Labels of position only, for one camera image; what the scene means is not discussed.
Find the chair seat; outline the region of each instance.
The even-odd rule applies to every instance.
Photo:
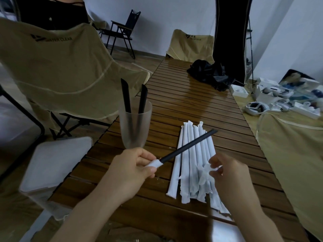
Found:
[[[113,36],[113,37],[127,39],[127,40],[132,40],[131,37],[127,37],[126,35],[124,35],[124,34],[122,34],[120,32],[110,31],[110,30],[106,30],[106,29],[102,29],[101,31],[102,31],[103,35]]]

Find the wooden armrest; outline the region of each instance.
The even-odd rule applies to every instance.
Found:
[[[124,24],[120,24],[118,22],[115,22],[113,20],[111,20],[112,24],[116,24],[118,27],[122,28],[122,29],[126,29],[126,30],[129,30],[129,31],[133,31],[133,29],[130,29],[130,28],[127,28],[124,26]]]

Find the baseboard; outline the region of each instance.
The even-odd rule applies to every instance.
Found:
[[[114,46],[113,49],[117,49],[119,51],[123,51],[123,52],[128,52],[127,48],[125,47],[120,47],[120,46]],[[156,59],[164,59],[165,56],[161,56],[161,55],[157,55],[157,54],[153,54],[153,53],[149,53],[149,52],[143,52],[143,51],[138,51],[138,50],[134,50],[135,55],[141,55],[141,56],[147,56],[147,57],[152,57],[152,58],[156,58]]]

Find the translucent cup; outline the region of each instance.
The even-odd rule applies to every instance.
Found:
[[[143,114],[138,114],[140,98],[130,100],[131,113],[127,113],[124,102],[119,104],[119,119],[123,145],[126,149],[143,147],[148,137],[152,104],[146,100]]]

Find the hand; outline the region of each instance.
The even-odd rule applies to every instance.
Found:
[[[135,196],[146,178],[155,177],[155,167],[144,167],[155,159],[152,153],[143,148],[124,150],[113,158],[108,171],[91,195],[103,196],[119,206]]]
[[[247,165],[222,153],[214,155],[209,163],[212,168],[222,165],[217,171],[210,171],[210,175],[214,177],[221,201],[231,214],[242,209],[261,209]]]

